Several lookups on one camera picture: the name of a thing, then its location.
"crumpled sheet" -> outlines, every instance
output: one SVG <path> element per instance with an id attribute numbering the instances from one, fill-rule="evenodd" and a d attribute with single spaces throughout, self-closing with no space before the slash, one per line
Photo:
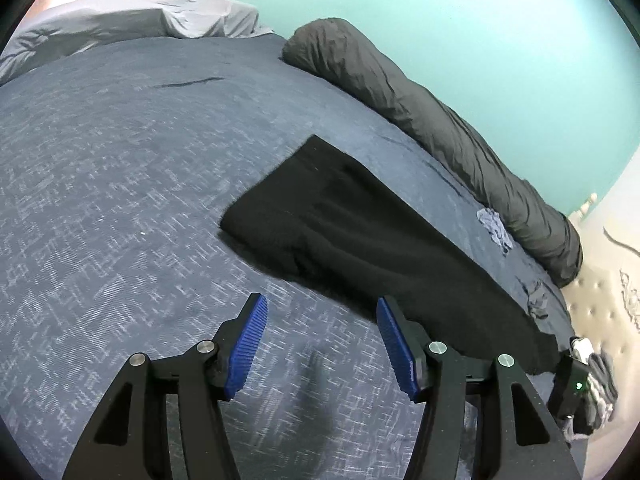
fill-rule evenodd
<path id="1" fill-rule="evenodd" d="M 88 48 L 137 38 L 250 38 L 272 30 L 235 0 L 76 0 L 23 22 L 0 56 L 0 85 Z"/>

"cream headboard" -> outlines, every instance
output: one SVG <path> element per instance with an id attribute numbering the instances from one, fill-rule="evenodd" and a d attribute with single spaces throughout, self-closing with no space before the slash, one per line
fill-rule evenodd
<path id="1" fill-rule="evenodd" d="M 620 394 L 613 420 L 589 440 L 584 478 L 598 479 L 640 420 L 640 237 L 613 219 L 604 228 L 581 228 L 590 203 L 585 205 L 585 211 L 570 216 L 580 234 L 582 268 L 562 294 L 576 334 L 612 357 Z"/>

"triangular cutout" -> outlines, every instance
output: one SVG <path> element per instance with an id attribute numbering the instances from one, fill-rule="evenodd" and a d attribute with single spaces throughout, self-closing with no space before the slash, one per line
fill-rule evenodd
<path id="1" fill-rule="evenodd" d="M 100 423 L 95 433 L 97 444 L 111 444 L 124 446 L 129 437 L 129 410 L 131 407 L 131 393 L 133 386 L 126 383 L 113 399 L 109 412 Z"/>
<path id="2" fill-rule="evenodd" d="M 520 384 L 513 383 L 511 385 L 511 397 L 513 398 L 513 415 L 518 446 L 548 444 L 550 439 L 548 431 Z"/>

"ribbed blue rubber pad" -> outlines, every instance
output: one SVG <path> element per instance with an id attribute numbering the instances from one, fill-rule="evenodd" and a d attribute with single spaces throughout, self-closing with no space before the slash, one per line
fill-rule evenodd
<path id="1" fill-rule="evenodd" d="M 415 362 L 400 327 L 383 298 L 378 300 L 376 321 L 385 344 L 386 354 L 396 374 L 398 386 L 410 400 L 414 400 L 420 391 L 415 379 Z"/>
<path id="2" fill-rule="evenodd" d="M 229 370 L 224 386 L 227 399 L 233 399 L 249 375 L 251 364 L 262 339 L 264 327 L 267 325 L 267 300 L 263 295 L 255 302 L 236 345 L 229 354 Z"/>

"silver screw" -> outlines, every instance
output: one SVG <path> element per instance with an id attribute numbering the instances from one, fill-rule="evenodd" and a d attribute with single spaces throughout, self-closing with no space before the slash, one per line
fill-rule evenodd
<path id="1" fill-rule="evenodd" d="M 442 341 L 431 341 L 429 343 L 429 350 L 431 350 L 434 354 L 444 354 L 447 351 L 447 345 L 445 345 Z"/>
<path id="2" fill-rule="evenodd" d="M 200 341 L 198 346 L 196 346 L 196 350 L 201 354 L 208 354 L 216 347 L 216 344 L 211 339 L 205 339 L 204 341 Z"/>
<path id="3" fill-rule="evenodd" d="M 146 357 L 144 354 L 133 354 L 129 358 L 129 364 L 131 366 L 140 366 L 143 362 L 145 362 Z"/>
<path id="4" fill-rule="evenodd" d="M 515 364 L 515 359 L 511 357 L 509 354 L 500 354 L 498 356 L 498 362 L 502 366 L 506 366 L 507 368 L 512 367 Z"/>

